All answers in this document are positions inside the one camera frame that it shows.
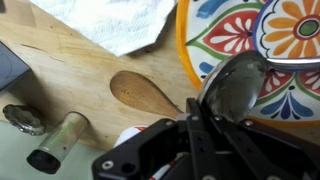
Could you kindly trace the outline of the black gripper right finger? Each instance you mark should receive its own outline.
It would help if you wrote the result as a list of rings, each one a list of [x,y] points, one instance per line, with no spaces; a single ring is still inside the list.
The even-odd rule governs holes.
[[[288,168],[273,163],[257,144],[235,124],[221,116],[210,119],[218,146],[224,153],[217,156],[220,180],[299,180]]]

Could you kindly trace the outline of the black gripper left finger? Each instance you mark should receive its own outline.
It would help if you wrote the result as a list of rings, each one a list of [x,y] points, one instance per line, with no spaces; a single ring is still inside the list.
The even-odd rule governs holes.
[[[187,118],[187,131],[194,179],[226,180],[198,102],[194,98],[188,98],[186,103],[186,110],[190,114]]]

